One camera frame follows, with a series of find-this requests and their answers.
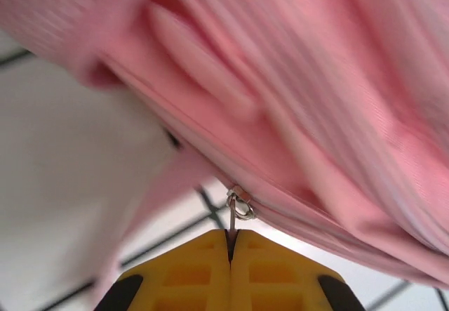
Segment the pink cloth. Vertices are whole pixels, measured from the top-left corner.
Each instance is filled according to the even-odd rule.
[[[261,219],[447,287],[447,1],[0,0],[0,22],[86,83],[128,84]]]

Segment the yellow tool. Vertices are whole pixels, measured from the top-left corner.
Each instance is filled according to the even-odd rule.
[[[336,272],[256,232],[212,230],[123,273],[95,311],[364,311]]]

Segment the black grid line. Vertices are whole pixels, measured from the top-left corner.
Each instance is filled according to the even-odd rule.
[[[213,220],[213,222],[215,223],[217,228],[218,229],[226,229],[225,224],[223,223],[222,219],[217,214],[217,211],[219,209],[212,203],[207,191],[203,187],[200,187],[199,189],[196,190],[196,192],[198,192],[203,203],[206,205],[206,207],[210,211],[210,219]]]
[[[389,289],[388,292],[380,296],[377,300],[371,303],[368,307],[366,307],[366,311],[376,311],[379,310],[382,306],[387,304],[393,298],[397,297],[398,294],[404,292],[407,288],[409,288],[412,284],[409,281],[402,281],[397,284],[393,288]]]
[[[221,211],[222,209],[225,209],[225,208],[226,208],[226,205],[218,207],[216,212]],[[151,246],[149,246],[148,248],[132,255],[130,258],[127,258],[126,260],[124,260],[121,263],[122,269],[124,269],[125,267],[128,267],[129,265],[132,265],[135,261],[141,259],[141,257],[143,257],[145,255],[149,255],[152,251],[157,250],[160,246],[163,246],[166,242],[170,242],[172,239],[180,236],[182,233],[186,232],[187,230],[197,226],[198,224],[206,221],[207,219],[212,218],[211,215],[212,215],[212,213],[207,213],[206,215],[203,215],[200,218],[197,218],[196,220],[193,220],[192,222],[187,223],[186,225],[182,226],[177,231],[172,232],[167,237],[163,238],[161,241],[158,241],[158,242],[152,244]],[[49,303],[47,306],[45,306],[43,308],[36,309],[36,311],[37,310],[38,311],[51,311],[53,308],[61,306],[63,303],[68,302],[70,299],[76,297],[80,293],[83,293],[83,292],[89,290],[94,285],[95,285],[95,280],[92,279],[89,282],[86,282],[85,284],[82,284],[81,286],[75,288],[73,291],[67,293],[65,296],[53,301],[52,303]]]
[[[28,50],[22,49],[6,56],[5,58],[0,58],[0,69],[5,69],[15,62],[19,62],[24,58],[35,57],[34,54]]]
[[[449,311],[448,301],[446,297],[444,296],[444,293],[441,289],[435,289],[436,295],[438,296],[438,299],[440,300],[441,307],[444,311]]]

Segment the zipper pull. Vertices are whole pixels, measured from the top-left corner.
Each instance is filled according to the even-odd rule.
[[[234,186],[227,193],[227,206],[231,209],[231,230],[235,228],[235,220],[253,220],[257,218],[250,205],[251,197],[240,186]]]

